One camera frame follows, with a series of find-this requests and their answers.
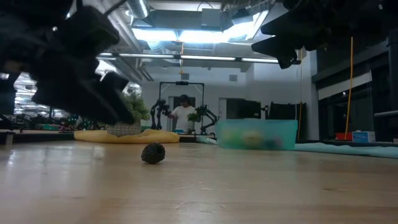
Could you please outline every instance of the gray mesh object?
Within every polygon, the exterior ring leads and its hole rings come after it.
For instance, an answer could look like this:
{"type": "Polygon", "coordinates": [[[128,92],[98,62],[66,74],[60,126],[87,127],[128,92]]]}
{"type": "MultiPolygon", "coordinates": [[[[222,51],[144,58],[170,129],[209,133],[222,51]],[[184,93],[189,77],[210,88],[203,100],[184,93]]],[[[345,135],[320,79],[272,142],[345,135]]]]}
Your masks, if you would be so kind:
{"type": "Polygon", "coordinates": [[[119,123],[117,125],[108,126],[106,130],[109,134],[112,134],[117,137],[140,134],[141,121],[137,120],[134,124],[119,123]]]}

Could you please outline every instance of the doorway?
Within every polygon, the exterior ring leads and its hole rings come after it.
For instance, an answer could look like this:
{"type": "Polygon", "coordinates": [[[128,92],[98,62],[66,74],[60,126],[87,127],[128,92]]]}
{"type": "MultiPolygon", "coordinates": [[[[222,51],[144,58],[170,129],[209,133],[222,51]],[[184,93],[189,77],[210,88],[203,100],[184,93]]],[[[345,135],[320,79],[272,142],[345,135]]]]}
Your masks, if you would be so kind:
{"type": "Polygon", "coordinates": [[[219,98],[218,119],[239,119],[239,105],[244,99],[240,98],[219,98]]]}

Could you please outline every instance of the white t-shirt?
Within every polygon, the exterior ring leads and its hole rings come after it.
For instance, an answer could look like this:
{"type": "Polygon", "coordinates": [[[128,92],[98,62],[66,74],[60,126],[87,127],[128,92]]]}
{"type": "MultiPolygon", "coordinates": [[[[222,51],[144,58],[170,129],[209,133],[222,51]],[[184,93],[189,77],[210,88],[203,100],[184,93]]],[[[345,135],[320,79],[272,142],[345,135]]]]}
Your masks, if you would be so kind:
{"type": "Polygon", "coordinates": [[[197,111],[192,106],[188,106],[186,108],[183,106],[176,107],[172,112],[172,115],[177,117],[177,125],[175,126],[175,129],[184,130],[185,132],[187,132],[188,129],[194,129],[195,123],[193,121],[188,121],[188,114],[196,112],[197,111]]]}

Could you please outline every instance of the yellow cushion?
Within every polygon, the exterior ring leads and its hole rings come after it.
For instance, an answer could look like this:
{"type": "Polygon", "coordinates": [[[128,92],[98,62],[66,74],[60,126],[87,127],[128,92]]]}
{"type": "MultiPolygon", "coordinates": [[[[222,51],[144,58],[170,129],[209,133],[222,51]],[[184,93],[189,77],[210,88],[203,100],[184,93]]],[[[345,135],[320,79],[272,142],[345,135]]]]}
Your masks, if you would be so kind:
{"type": "Polygon", "coordinates": [[[100,142],[100,143],[131,143],[148,144],[152,142],[159,143],[178,143],[180,136],[168,131],[157,131],[147,129],[141,134],[117,137],[108,134],[106,131],[75,131],[75,139],[80,141],[100,142]]]}

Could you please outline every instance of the blue box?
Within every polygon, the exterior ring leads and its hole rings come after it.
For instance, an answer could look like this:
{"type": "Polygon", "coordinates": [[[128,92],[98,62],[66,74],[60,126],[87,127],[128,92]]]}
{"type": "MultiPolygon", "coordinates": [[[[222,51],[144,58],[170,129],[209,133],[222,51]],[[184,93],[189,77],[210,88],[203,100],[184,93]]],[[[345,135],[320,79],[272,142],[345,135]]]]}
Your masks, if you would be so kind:
{"type": "Polygon", "coordinates": [[[227,119],[218,122],[218,145],[228,149],[293,150],[296,120],[227,119]]]}
{"type": "Polygon", "coordinates": [[[375,142],[374,131],[354,131],[353,142],[375,142]]]}

